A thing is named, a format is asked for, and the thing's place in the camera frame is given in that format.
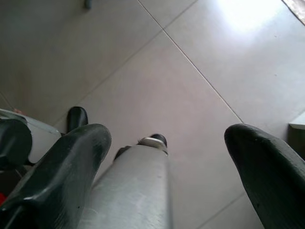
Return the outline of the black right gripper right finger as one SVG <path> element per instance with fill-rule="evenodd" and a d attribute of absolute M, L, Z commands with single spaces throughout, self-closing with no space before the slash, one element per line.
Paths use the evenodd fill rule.
<path fill-rule="evenodd" d="M 282 139 L 234 124 L 224 133 L 243 187 L 266 229 L 305 227 L 305 161 Z"/>

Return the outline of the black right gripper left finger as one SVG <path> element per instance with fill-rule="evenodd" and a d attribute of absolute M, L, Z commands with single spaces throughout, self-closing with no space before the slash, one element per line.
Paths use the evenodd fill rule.
<path fill-rule="evenodd" d="M 110 131 L 101 124 L 84 125 L 62 136 L 1 205 L 1 228 L 77 228 L 111 143 Z"/>

